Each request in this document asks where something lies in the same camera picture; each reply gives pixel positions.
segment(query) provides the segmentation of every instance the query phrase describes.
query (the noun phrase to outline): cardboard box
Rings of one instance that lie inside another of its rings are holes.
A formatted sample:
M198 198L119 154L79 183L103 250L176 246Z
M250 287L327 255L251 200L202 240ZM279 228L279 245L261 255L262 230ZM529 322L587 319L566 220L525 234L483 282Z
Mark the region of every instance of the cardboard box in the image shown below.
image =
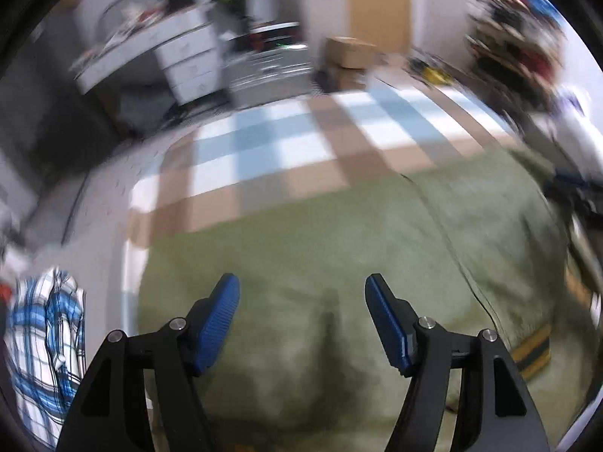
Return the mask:
M376 52L376 46L353 37L329 37L325 48L328 62L354 70L370 68Z
M367 87L366 70L352 70L328 64L327 75L329 85L337 90L364 90Z

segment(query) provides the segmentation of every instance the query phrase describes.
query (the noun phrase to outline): blue and white checkered fabric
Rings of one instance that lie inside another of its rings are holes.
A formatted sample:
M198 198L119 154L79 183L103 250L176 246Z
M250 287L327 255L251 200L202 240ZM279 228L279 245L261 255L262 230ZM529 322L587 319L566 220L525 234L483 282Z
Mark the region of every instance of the blue and white checkered fabric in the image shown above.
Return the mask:
M55 267L19 281L9 309L4 341L19 415L54 449L86 370L84 290Z

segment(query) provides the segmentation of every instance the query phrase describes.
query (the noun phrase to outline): blue object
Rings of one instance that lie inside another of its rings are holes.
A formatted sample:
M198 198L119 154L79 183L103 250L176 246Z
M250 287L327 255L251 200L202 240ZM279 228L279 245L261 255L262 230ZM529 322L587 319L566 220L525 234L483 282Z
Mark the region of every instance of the blue object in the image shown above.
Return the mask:
M218 358L234 312L239 306L239 300L239 279L232 274L227 274L220 279L209 299L202 301L211 306L208 308L209 314L197 336L194 366L200 374L207 371Z
M375 275L367 278L364 295L390 365L398 369L401 374L405 374L412 365L409 358L408 338L379 287Z

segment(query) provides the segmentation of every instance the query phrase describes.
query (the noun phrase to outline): wooden door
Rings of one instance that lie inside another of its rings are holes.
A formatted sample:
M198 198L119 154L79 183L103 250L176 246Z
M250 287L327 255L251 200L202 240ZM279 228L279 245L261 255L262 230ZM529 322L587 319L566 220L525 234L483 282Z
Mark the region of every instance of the wooden door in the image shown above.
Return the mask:
M381 52L408 51L411 0L349 0L351 36L375 44Z

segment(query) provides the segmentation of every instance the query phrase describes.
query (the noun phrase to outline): desk drawer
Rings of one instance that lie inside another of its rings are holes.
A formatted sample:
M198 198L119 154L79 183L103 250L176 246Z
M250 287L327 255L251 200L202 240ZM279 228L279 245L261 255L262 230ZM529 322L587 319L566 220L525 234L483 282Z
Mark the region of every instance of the desk drawer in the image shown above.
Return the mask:
M172 92L180 105L187 104L218 90L219 76L217 71L205 73L172 88Z
M208 25L159 46L155 54L159 65L165 69L215 47L216 37L212 26Z
M175 87L219 68L217 49L210 49L189 60L176 63L165 70L170 86Z

